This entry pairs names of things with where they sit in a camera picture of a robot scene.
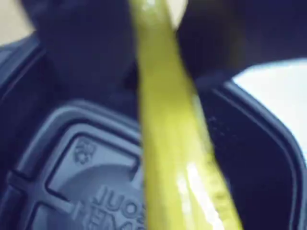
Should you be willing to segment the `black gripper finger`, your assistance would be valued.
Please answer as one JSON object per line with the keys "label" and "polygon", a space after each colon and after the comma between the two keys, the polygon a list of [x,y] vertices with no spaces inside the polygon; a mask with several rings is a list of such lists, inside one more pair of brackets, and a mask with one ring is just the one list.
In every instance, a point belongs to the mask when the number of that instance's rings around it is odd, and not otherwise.
{"label": "black gripper finger", "polygon": [[136,58],[127,0],[23,0],[41,46],[74,95],[119,90]]}
{"label": "black gripper finger", "polygon": [[304,0],[190,0],[177,30],[196,79],[228,79],[250,66],[307,56]]}

